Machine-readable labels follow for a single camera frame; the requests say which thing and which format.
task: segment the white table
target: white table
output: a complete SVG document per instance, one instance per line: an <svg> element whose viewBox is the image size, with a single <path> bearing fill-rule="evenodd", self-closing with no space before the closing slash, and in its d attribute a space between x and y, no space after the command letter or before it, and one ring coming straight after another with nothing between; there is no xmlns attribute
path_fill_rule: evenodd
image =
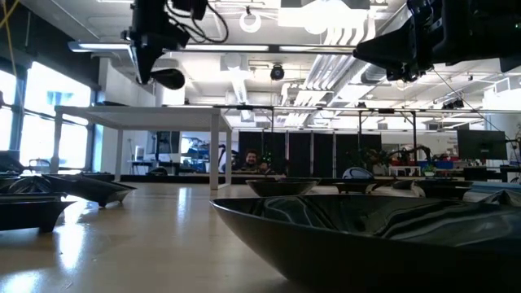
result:
<svg viewBox="0 0 521 293"><path fill-rule="evenodd" d="M417 176L419 176L422 171L422 168L419 166L389 166L389 176L398 176L398 171L405 171L406 169L411 169L412 171L410 174L406 174L409 176L414 174L417 174Z"/></svg>
<svg viewBox="0 0 521 293"><path fill-rule="evenodd" d="M66 107L56 106L55 146L50 172L58 173L59 141L63 114L87 119L90 123L117 130L115 177L121 178L123 131L202 131L210 133L210 188L217 190L231 184L231 127L221 109L212 106L177 107ZM219 186L219 132L226 132L226 180Z"/></svg>

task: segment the potted plant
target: potted plant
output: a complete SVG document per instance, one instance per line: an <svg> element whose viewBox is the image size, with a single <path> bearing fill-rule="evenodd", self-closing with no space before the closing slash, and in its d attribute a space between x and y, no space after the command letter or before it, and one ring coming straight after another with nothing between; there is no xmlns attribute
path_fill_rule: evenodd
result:
<svg viewBox="0 0 521 293"><path fill-rule="evenodd" d="M423 174L425 174L427 177L434 177L436 174L436 167L431 164L425 166L425 168L423 168Z"/></svg>

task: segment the black camera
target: black camera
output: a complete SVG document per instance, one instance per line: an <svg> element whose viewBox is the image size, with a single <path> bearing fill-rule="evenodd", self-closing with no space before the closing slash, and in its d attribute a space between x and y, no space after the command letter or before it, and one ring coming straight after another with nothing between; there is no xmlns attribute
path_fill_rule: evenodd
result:
<svg viewBox="0 0 521 293"><path fill-rule="evenodd" d="M282 69L281 64L275 64L274 68L271 69L271 80L272 81L280 81L284 78L284 69Z"/></svg>

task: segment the man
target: man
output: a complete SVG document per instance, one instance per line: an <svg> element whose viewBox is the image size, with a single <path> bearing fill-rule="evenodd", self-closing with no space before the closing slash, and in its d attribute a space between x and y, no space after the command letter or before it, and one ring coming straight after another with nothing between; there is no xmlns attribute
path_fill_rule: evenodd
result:
<svg viewBox="0 0 521 293"><path fill-rule="evenodd" d="M244 162L244 166L242 167L243 171L257 171L259 166L257 164L257 151L250 150L246 153L246 159Z"/></svg>

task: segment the black robotic mount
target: black robotic mount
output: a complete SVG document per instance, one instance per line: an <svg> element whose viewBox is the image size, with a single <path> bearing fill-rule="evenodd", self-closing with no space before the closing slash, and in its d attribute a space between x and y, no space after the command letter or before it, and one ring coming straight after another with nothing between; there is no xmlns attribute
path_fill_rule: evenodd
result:
<svg viewBox="0 0 521 293"><path fill-rule="evenodd" d="M136 69L137 82L145 85L151 78L171 90L185 84L185 78L177 69L152 71L154 62L165 50L180 50L186 46L190 34L178 24L172 24L166 11L167 5L190 13L193 20L202 20L207 0L134 0L132 26L121 33L130 41L130 56Z"/></svg>
<svg viewBox="0 0 521 293"><path fill-rule="evenodd" d="M521 65L521 1L408 0L398 30L360 43L354 57L387 70L389 81L415 81L435 63L500 58Z"/></svg>

